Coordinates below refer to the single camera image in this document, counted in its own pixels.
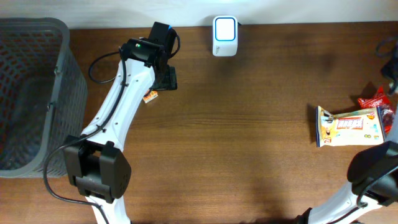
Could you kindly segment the beige wet wipes pack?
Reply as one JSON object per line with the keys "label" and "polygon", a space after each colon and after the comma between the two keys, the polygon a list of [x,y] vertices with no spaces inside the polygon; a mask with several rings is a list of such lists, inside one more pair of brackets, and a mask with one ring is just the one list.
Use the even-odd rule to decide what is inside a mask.
{"label": "beige wet wipes pack", "polygon": [[323,146],[375,146],[385,140],[379,108],[332,114],[316,108],[316,143]]}

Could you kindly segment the red snack bag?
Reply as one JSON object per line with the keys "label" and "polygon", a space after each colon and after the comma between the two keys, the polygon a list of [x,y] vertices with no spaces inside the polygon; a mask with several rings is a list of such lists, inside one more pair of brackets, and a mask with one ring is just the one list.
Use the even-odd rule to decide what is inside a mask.
{"label": "red snack bag", "polygon": [[381,112],[380,118],[382,119],[384,132],[388,134],[392,128],[392,124],[394,121],[395,109],[392,107],[391,101],[384,93],[383,87],[380,86],[372,98],[358,98],[357,101],[361,109],[367,109],[367,108],[380,109]]}

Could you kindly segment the white barcode scanner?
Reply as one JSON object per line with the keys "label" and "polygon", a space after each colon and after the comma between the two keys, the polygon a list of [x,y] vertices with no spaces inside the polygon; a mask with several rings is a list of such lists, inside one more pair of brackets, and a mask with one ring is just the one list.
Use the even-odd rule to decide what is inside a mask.
{"label": "white barcode scanner", "polygon": [[212,53],[215,57],[235,56],[238,49],[238,20],[234,16],[213,19]]}

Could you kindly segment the grey plastic mesh basket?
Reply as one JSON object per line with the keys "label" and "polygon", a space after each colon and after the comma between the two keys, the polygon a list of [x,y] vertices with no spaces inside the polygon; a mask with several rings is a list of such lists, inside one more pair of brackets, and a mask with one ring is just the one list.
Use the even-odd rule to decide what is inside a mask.
{"label": "grey plastic mesh basket", "polygon": [[41,178],[45,158],[80,135],[87,94],[65,23],[1,19],[1,177]]}

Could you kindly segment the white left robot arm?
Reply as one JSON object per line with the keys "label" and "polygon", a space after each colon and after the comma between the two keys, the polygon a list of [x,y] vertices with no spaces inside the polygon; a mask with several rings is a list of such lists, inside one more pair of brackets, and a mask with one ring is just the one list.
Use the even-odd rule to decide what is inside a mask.
{"label": "white left robot arm", "polygon": [[96,116],[79,137],[65,141],[68,179],[93,208],[97,223],[130,223],[123,199],[132,172],[123,154],[127,132],[151,92],[177,89],[168,61],[179,49],[177,32],[160,22],[147,38],[129,39],[117,52],[118,71]]}

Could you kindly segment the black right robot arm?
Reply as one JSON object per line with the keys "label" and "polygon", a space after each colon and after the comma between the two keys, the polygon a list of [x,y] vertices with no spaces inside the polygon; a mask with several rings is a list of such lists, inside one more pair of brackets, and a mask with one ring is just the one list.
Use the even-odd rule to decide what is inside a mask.
{"label": "black right robot arm", "polygon": [[295,223],[354,223],[397,202],[397,110],[383,105],[343,114],[316,108],[317,147],[365,145],[347,171],[347,181],[324,204],[307,209]]}

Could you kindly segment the small orange packet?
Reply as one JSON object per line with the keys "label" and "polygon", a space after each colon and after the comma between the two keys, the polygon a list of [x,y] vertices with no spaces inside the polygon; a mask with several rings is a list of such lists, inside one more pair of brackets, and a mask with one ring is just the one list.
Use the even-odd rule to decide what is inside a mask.
{"label": "small orange packet", "polygon": [[152,101],[153,99],[158,97],[158,92],[155,90],[148,90],[147,93],[143,97],[144,103],[148,103]]}

